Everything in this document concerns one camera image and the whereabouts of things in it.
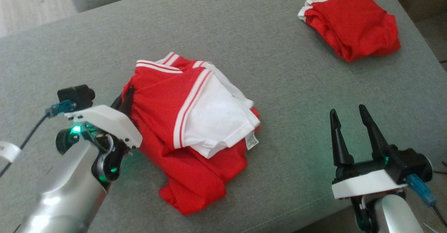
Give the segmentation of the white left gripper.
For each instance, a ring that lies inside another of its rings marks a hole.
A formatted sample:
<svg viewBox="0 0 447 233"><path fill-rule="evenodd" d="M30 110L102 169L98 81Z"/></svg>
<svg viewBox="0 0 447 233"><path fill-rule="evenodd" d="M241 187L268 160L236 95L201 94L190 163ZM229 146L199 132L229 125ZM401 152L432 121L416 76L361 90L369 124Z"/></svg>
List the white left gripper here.
<svg viewBox="0 0 447 233"><path fill-rule="evenodd" d="M124 148L139 148L142 135L129 119L133 95L134 87L129 86L124 97L119 95L111 107L97 105L65 113L74 123L72 128L65 129L65 152L84 141L93 145L99 155L107 154L119 142L124 143Z"/></svg>

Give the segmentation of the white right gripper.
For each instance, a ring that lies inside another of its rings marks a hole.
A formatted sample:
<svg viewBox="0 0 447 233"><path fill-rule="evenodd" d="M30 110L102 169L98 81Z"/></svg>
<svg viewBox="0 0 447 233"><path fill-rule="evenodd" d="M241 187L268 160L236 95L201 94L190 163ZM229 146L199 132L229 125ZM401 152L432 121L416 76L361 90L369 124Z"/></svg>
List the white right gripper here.
<svg viewBox="0 0 447 233"><path fill-rule="evenodd" d="M367 128L372 147L373 160L354 163L341 133L341 124L335 109L329 112L333 162L336 177L332 182L335 199L345 199L368 194L375 194L406 187L407 184L396 183L386 172L391 158L384 156L389 144L363 104L359 105L363 125Z"/></svg>

